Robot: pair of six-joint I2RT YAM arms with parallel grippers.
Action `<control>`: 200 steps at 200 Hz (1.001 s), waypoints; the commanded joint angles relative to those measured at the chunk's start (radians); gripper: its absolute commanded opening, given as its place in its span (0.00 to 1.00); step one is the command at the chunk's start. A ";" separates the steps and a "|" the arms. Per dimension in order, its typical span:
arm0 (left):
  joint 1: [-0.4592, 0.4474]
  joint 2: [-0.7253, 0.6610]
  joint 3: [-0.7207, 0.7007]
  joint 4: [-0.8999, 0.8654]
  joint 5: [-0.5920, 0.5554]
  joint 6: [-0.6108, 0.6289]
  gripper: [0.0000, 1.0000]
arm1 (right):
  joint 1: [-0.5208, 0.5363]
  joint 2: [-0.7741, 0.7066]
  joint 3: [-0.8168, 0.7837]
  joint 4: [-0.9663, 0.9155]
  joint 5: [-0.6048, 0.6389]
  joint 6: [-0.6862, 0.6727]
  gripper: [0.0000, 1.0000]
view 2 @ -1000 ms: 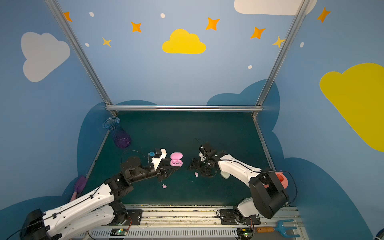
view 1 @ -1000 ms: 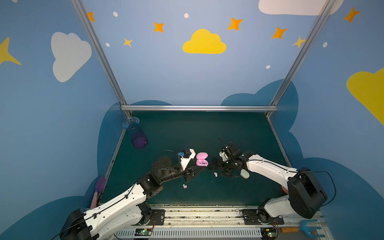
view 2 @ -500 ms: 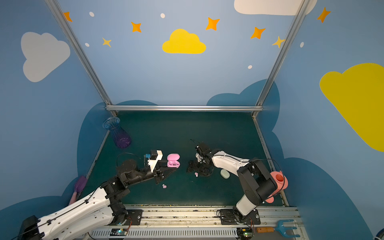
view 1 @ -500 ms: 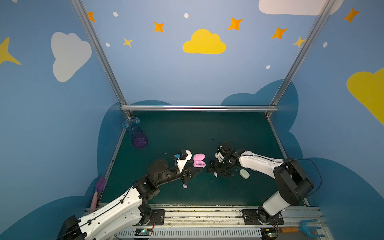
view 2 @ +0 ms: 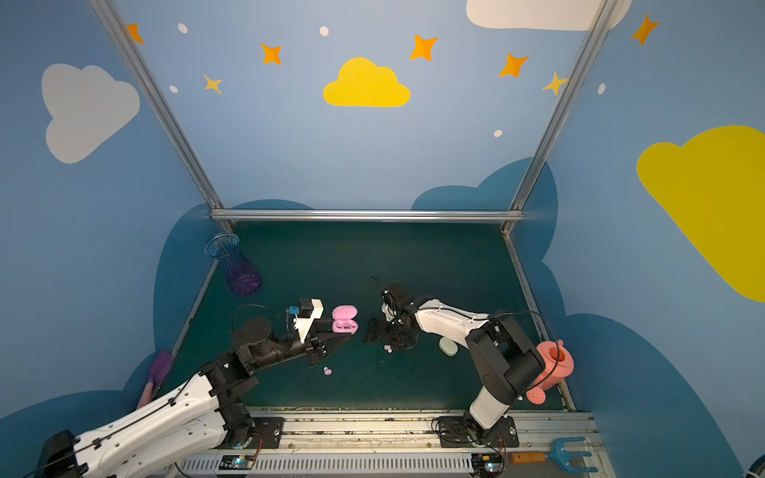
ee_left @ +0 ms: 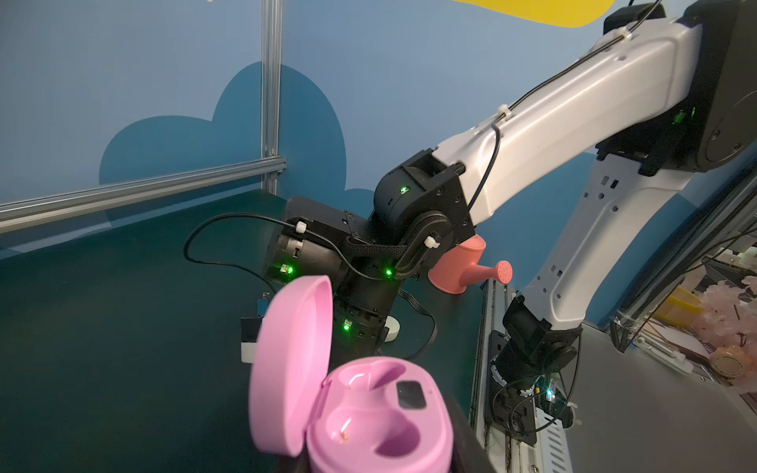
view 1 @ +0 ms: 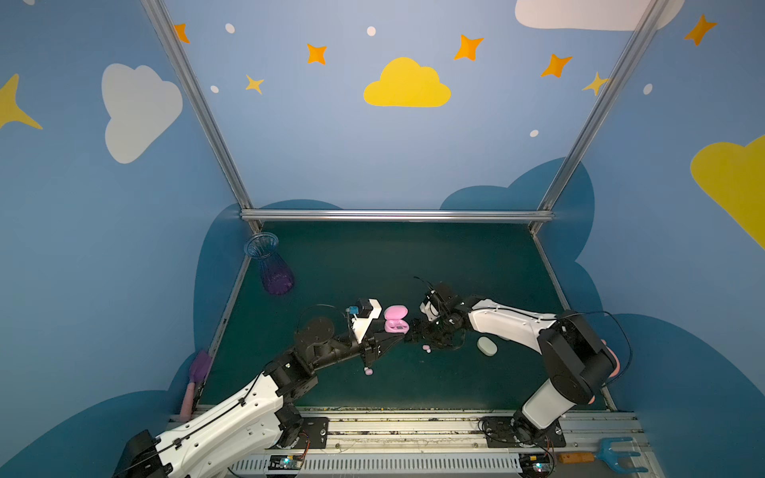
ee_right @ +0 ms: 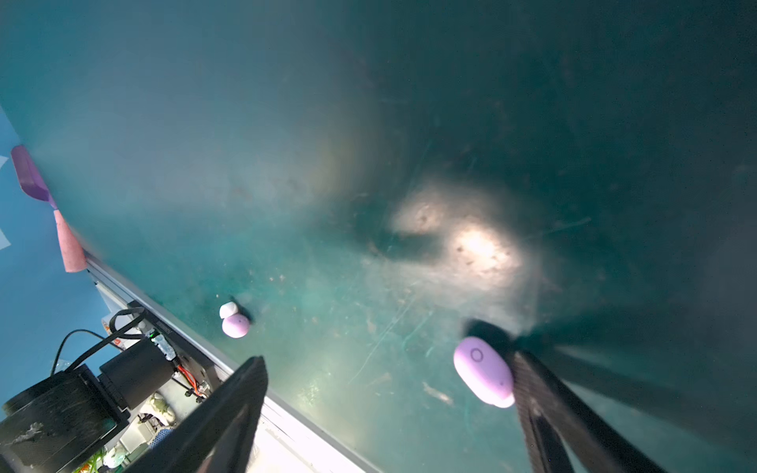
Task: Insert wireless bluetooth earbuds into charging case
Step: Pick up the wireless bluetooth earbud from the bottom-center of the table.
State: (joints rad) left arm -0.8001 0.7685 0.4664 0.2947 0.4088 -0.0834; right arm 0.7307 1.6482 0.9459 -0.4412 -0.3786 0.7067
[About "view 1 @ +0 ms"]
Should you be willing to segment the pink earbud charging case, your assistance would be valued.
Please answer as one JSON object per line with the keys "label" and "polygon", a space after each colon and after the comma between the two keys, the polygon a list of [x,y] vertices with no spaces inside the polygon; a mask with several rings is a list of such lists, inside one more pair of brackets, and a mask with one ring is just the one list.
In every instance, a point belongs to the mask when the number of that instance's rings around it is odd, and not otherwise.
{"label": "pink earbud charging case", "polygon": [[410,325],[406,322],[406,316],[408,316],[406,306],[389,306],[384,310],[384,330],[389,334],[407,334]]}

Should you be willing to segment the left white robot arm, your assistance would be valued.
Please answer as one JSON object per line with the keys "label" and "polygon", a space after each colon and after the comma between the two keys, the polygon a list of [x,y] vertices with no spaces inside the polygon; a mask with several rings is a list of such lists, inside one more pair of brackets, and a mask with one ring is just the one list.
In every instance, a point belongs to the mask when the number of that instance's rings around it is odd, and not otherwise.
{"label": "left white robot arm", "polygon": [[292,348],[218,406],[157,436],[144,430],[131,438],[114,475],[218,477],[250,453],[292,445],[304,423],[294,402],[316,386],[318,370],[356,357],[371,366],[403,339],[374,323],[357,341],[352,332],[337,336],[332,320],[314,319]]}

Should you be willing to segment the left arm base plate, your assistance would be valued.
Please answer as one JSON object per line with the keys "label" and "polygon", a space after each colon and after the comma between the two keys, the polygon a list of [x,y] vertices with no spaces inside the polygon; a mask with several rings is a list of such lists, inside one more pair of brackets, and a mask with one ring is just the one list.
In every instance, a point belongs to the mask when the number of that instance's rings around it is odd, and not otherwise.
{"label": "left arm base plate", "polygon": [[301,429],[285,432],[278,442],[283,449],[325,449],[329,438],[330,419],[326,417],[307,417],[303,419]]}

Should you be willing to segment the mint green earbud case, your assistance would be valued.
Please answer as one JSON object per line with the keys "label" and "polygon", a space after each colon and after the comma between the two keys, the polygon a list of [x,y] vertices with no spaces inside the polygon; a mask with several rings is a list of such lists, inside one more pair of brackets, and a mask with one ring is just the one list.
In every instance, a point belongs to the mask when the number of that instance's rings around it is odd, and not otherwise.
{"label": "mint green earbud case", "polygon": [[480,337],[477,340],[476,346],[487,357],[494,357],[498,352],[498,346],[487,337]]}

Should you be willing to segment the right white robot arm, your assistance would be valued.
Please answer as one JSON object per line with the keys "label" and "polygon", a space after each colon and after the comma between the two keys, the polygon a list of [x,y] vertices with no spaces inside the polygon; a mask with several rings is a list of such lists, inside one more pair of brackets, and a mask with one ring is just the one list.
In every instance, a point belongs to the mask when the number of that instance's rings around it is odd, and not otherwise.
{"label": "right white robot arm", "polygon": [[410,341],[454,349],[455,336],[472,331],[520,344],[541,356],[548,378],[510,420],[519,442],[541,437],[571,408],[589,404],[621,372],[616,354],[575,311],[542,314],[482,296],[461,298],[439,283],[420,303],[420,312],[424,316],[406,334]]}

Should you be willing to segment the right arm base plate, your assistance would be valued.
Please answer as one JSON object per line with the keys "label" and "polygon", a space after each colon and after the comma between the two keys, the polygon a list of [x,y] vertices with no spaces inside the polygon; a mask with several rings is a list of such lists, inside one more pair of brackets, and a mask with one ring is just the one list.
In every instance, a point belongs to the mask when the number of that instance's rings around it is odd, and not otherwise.
{"label": "right arm base plate", "polygon": [[478,429],[489,448],[559,448],[567,444],[559,420],[540,429],[520,413],[512,416],[484,416],[478,422]]}

